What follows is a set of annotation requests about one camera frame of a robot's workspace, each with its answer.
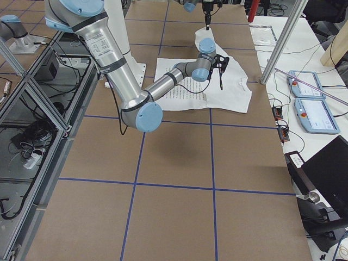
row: light blue cap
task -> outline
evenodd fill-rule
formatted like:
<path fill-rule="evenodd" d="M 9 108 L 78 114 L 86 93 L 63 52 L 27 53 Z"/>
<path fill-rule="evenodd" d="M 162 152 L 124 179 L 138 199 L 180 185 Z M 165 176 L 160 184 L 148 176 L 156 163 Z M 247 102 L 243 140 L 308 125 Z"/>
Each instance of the light blue cap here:
<path fill-rule="evenodd" d="M 104 0 L 60 0 L 60 2 L 70 12 L 84 17 L 98 15 L 104 9 Z"/>
<path fill-rule="evenodd" d="M 192 4 L 192 3 L 185 3 L 184 4 L 184 9 L 187 11 L 187 12 L 189 12 L 189 13 L 191 13 L 193 10 L 195 10 L 195 7 L 196 7 L 196 5 L 195 4 Z"/>
<path fill-rule="evenodd" d="M 0 21 L 6 23 L 20 23 L 21 20 L 16 15 L 4 15 L 0 17 Z"/>
<path fill-rule="evenodd" d="M 141 132 L 152 132 L 162 122 L 163 112 L 156 102 L 148 102 L 139 110 L 136 118 L 136 128 Z"/>
<path fill-rule="evenodd" d="M 209 76 L 209 71 L 204 68 L 195 69 L 192 72 L 192 79 L 197 82 L 204 82 Z"/>
<path fill-rule="evenodd" d="M 204 38 L 200 41 L 200 52 L 211 53 L 215 51 L 215 42 L 212 38 Z"/>
<path fill-rule="evenodd" d="M 45 17 L 45 20 L 46 20 L 46 25 L 54 30 L 59 30 L 59 31 L 67 32 L 67 33 L 73 33 L 73 30 L 71 29 L 71 27 L 65 24 L 51 20 L 47 17 Z"/>

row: red object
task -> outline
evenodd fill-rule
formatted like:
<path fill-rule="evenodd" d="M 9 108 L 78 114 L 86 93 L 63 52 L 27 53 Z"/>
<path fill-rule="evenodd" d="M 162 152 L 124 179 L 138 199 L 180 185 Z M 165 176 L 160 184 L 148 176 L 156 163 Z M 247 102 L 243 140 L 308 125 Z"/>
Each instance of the red object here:
<path fill-rule="evenodd" d="M 250 9 L 249 16 L 248 16 L 249 23 L 254 21 L 254 17 L 255 17 L 255 14 L 257 12 L 257 8 L 259 7 L 259 3 L 260 3 L 260 0 L 253 0 L 252 1 L 251 9 Z"/>

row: blue joint cap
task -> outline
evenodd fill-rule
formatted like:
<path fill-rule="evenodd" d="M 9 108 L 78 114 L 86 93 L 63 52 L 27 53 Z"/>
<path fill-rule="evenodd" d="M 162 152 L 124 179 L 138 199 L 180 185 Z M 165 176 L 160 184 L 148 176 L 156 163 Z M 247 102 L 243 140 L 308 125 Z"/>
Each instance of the blue joint cap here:
<path fill-rule="evenodd" d="M 60 2 L 70 12 L 83 17 L 96 16 L 104 9 L 104 0 L 60 0 Z"/>
<path fill-rule="evenodd" d="M 192 79 L 197 82 L 204 82 L 209 76 L 209 71 L 204 68 L 195 69 L 192 72 Z"/>
<path fill-rule="evenodd" d="M 195 7 L 196 7 L 196 5 L 192 4 L 192 3 L 185 3 L 184 4 L 184 9 L 189 13 L 191 13 L 193 10 L 195 10 Z"/>
<path fill-rule="evenodd" d="M 53 21 L 51 19 L 48 19 L 47 17 L 45 17 L 45 20 L 46 20 L 46 25 L 54 30 L 63 31 L 66 33 L 73 33 L 73 30 L 71 29 L 71 27 L 66 26 L 65 24 L 59 23 L 57 21 Z"/>
<path fill-rule="evenodd" d="M 136 115 L 135 126 L 141 132 L 152 132 L 162 122 L 163 112 L 156 102 L 148 102 L 142 106 Z"/>
<path fill-rule="evenodd" d="M 4 15 L 0 17 L 0 21 L 6 23 L 20 23 L 21 20 L 16 15 Z"/>
<path fill-rule="evenodd" d="M 212 38 L 204 38 L 200 41 L 200 52 L 211 53 L 215 51 L 215 42 Z"/>

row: black chair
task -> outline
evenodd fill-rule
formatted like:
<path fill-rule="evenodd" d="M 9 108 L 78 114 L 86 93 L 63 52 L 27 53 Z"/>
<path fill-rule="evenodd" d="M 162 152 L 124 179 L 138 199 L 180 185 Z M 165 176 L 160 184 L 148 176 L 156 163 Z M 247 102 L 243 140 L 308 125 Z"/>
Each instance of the black chair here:
<path fill-rule="evenodd" d="M 345 20 L 348 0 L 309 0 L 303 13 L 316 34 L 328 37 L 317 29 L 316 22 L 340 23 Z"/>

